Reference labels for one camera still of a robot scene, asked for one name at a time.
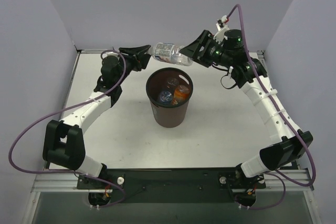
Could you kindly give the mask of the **clear plastic bottle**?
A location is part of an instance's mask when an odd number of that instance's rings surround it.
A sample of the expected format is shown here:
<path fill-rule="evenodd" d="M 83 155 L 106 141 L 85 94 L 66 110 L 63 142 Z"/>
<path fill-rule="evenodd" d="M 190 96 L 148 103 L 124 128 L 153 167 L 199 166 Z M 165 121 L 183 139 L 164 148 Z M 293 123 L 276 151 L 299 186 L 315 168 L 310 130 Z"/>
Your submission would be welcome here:
<path fill-rule="evenodd" d="M 166 82 L 165 82 L 165 88 L 170 91 L 170 92 L 173 92 L 175 91 L 175 89 L 177 88 L 177 86 L 180 84 L 178 78 L 175 78 L 175 77 L 169 77 L 166 79 Z"/>

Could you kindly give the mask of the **blue label plastic bottle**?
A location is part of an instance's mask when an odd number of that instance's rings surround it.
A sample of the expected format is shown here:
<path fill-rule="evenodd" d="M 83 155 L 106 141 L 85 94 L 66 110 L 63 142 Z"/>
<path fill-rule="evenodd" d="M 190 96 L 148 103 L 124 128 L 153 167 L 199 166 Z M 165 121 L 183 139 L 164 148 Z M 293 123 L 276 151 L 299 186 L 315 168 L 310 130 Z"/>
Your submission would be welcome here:
<path fill-rule="evenodd" d="M 163 105 L 170 105 L 172 101 L 173 101 L 173 94 L 167 90 L 161 91 L 157 98 L 157 102 Z"/>

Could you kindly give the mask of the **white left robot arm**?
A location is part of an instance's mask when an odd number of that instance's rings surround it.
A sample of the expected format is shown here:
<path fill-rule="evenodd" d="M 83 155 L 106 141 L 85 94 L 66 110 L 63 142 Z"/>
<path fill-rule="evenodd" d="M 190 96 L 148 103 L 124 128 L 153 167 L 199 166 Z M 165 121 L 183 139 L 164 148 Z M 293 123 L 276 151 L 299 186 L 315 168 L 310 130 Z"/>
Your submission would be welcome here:
<path fill-rule="evenodd" d="M 96 188 L 106 185 L 108 175 L 103 172 L 106 166 L 86 154 L 83 135 L 102 113 L 116 104 L 126 77 L 147 67 L 150 48 L 145 45 L 101 53 L 101 75 L 89 99 L 70 115 L 47 124 L 43 148 L 45 161 L 89 175 L 89 182 Z"/>

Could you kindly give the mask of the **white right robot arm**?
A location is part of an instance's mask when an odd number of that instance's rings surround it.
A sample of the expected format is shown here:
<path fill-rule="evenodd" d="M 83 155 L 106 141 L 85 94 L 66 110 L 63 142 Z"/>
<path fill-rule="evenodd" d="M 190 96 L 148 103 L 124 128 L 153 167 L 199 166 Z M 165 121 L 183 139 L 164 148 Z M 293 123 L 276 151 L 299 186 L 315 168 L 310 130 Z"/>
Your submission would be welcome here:
<path fill-rule="evenodd" d="M 269 133 L 270 145 L 237 166 L 242 178 L 277 170 L 306 153 L 312 134 L 303 132 L 284 109 L 266 69 L 245 49 L 241 30 L 231 29 L 216 35 L 204 30 L 180 52 L 204 67 L 212 64 L 225 67 L 227 75 L 250 99 Z"/>

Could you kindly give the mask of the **brown plastic waste bin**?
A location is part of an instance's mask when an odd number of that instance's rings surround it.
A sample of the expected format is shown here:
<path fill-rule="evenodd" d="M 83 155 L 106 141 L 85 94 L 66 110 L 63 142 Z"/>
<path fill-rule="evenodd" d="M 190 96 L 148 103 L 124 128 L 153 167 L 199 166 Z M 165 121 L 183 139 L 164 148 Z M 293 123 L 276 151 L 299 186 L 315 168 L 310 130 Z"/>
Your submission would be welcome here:
<path fill-rule="evenodd" d="M 190 90 L 186 100 L 177 105 L 163 105 L 158 102 L 159 94 L 163 91 L 164 84 L 169 77 L 177 78 L 182 85 L 187 86 Z M 193 89 L 192 79 L 181 69 L 168 67 L 159 69 L 151 74 L 146 82 L 145 90 L 156 122 L 165 128 L 173 128 L 180 125 L 185 118 Z"/>

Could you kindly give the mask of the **orange label plastic bottle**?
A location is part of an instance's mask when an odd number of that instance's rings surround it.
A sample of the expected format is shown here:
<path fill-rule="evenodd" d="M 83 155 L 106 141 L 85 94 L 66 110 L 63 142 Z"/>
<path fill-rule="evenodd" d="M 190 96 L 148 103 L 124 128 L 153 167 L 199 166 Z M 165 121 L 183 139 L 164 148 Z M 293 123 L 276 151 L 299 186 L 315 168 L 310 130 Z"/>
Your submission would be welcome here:
<path fill-rule="evenodd" d="M 173 100 L 171 105 L 178 105 L 187 100 L 190 94 L 190 89 L 185 85 L 178 85 L 173 94 Z"/>

